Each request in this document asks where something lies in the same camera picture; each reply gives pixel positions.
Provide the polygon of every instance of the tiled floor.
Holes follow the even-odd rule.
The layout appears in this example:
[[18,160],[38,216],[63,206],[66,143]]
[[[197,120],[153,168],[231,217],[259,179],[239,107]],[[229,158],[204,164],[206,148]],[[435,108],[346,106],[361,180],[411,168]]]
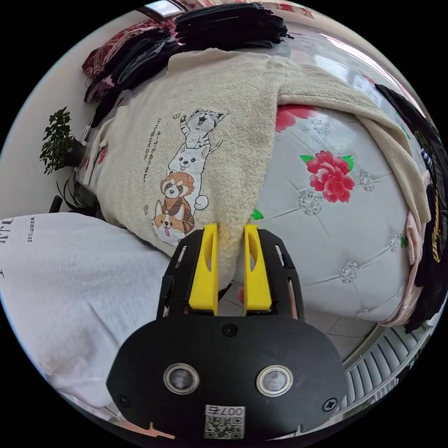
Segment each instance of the tiled floor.
[[[221,316],[241,316],[243,305],[237,298],[239,285],[233,284],[220,300],[218,313]],[[329,313],[305,310],[305,320],[313,327],[326,334],[335,345],[341,359],[345,359],[372,331],[375,324]]]

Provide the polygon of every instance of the screw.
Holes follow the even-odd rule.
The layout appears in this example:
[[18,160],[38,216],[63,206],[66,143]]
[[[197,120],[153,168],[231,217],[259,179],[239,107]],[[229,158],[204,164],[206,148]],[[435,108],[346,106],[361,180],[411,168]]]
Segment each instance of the screw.
[[337,399],[336,398],[330,398],[328,399],[322,406],[322,410],[324,412],[330,412],[337,406]]
[[118,402],[121,407],[131,407],[131,402],[129,401],[129,398],[126,395],[123,395],[122,393],[118,396]]
[[227,323],[221,328],[224,336],[233,337],[238,333],[238,328],[233,323]]

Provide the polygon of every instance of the white pillow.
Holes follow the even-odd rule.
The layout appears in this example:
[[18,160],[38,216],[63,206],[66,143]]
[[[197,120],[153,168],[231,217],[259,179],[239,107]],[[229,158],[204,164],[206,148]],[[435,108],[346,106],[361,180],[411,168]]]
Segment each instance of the white pillow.
[[120,345],[155,319],[168,262],[77,213],[0,221],[0,295],[17,338],[56,390],[98,416]]

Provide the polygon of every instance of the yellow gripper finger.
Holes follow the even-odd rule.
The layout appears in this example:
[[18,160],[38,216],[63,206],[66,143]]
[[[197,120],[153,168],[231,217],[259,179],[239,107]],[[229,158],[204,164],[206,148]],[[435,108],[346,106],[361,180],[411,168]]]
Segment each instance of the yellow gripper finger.
[[218,314],[218,227],[204,226],[201,250],[191,287],[189,306],[196,311]]
[[265,260],[261,248],[258,228],[247,224],[244,230],[245,271],[244,311],[269,311],[272,305]]

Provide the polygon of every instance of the fuzzy sweater sleeve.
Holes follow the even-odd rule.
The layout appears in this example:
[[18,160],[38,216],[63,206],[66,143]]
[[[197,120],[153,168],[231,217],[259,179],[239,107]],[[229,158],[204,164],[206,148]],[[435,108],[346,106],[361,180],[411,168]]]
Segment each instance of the fuzzy sweater sleeve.
[[325,70],[282,58],[279,104],[325,107],[354,114],[389,163],[419,230],[431,220],[426,190],[404,132],[363,93]]

